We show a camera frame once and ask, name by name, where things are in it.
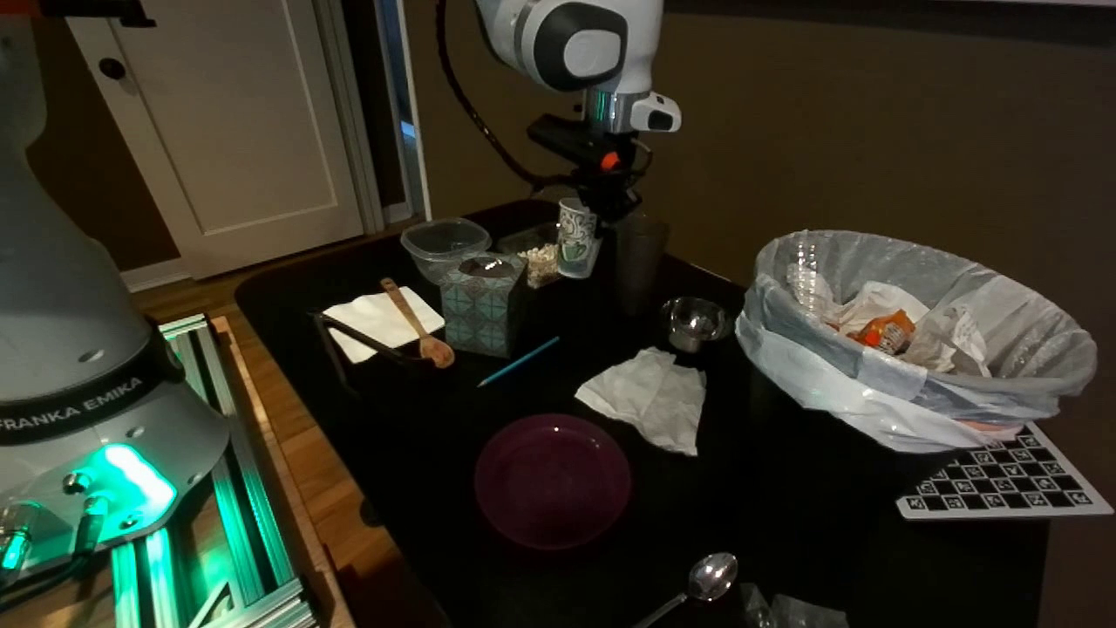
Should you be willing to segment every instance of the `cup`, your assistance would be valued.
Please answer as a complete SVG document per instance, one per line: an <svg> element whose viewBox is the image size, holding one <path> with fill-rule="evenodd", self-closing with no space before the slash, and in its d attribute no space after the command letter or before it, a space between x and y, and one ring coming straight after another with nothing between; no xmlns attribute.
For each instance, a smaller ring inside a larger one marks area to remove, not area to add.
<svg viewBox="0 0 1116 628"><path fill-rule="evenodd" d="M597 213L580 200L557 204L557 275L587 278L592 275L600 251Z"/></svg>

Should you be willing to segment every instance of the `metal spoon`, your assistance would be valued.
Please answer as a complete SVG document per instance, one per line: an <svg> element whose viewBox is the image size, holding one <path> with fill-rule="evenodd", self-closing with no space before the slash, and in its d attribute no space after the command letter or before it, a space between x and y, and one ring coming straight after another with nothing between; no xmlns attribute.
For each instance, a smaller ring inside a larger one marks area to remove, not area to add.
<svg viewBox="0 0 1116 628"><path fill-rule="evenodd" d="M738 563L730 552L703 556L694 563L687 575L687 591L671 597L662 606L655 606L650 616L643 616L633 628L659 623L665 615L674 615L687 600L716 605L735 585Z"/></svg>

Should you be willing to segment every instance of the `white napkin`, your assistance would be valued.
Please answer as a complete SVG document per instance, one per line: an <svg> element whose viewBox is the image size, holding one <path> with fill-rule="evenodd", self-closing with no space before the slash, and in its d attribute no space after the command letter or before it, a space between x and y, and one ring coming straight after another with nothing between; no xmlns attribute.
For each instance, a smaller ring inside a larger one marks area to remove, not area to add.
<svg viewBox="0 0 1116 628"><path fill-rule="evenodd" d="M416 291L402 287L402 297L413 302L425 330L438 330L445 325ZM361 293L350 302L336 302L323 312L323 318L336 318L389 349L418 340L388 293ZM345 330L332 328L328 335L343 344L350 362L367 362L376 356L376 349L361 344L358 340L350 340Z"/></svg>
<svg viewBox="0 0 1116 628"><path fill-rule="evenodd" d="M698 457L703 375L675 365L671 354L643 349L588 377L574 397L615 422L632 422L662 451Z"/></svg>

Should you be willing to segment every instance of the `small bowl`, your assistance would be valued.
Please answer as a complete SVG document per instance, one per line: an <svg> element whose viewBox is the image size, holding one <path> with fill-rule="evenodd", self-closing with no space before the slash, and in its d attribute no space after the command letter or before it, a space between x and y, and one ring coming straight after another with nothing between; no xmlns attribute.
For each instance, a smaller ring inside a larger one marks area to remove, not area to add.
<svg viewBox="0 0 1116 628"><path fill-rule="evenodd" d="M665 340L680 354L700 354L731 330L726 306L703 297L674 297L662 302Z"/></svg>
<svg viewBox="0 0 1116 628"><path fill-rule="evenodd" d="M402 243L429 284L442 284L456 263L487 251L490 237L474 219L432 219L408 226Z"/></svg>

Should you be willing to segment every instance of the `wall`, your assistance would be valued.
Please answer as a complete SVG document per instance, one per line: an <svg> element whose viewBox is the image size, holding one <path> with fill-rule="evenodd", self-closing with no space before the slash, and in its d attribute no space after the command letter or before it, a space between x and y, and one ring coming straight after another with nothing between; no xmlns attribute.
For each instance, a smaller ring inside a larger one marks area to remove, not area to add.
<svg viewBox="0 0 1116 628"><path fill-rule="evenodd" d="M432 4L408 4L436 213L526 194L436 71ZM454 63L526 165L523 138L569 109L502 71L468 8ZM1103 344L1083 397L1045 422L1116 498L1116 45L750 13L665 13L659 90L683 133L655 138L644 206L671 248L745 278L757 248L794 226L886 231L979 257L1064 302ZM1041 623L1116 623L1116 522L1053 522Z"/></svg>
<svg viewBox="0 0 1116 628"><path fill-rule="evenodd" d="M178 257L71 28L39 20L35 40L50 119L27 162L42 188L113 251L120 268Z"/></svg>

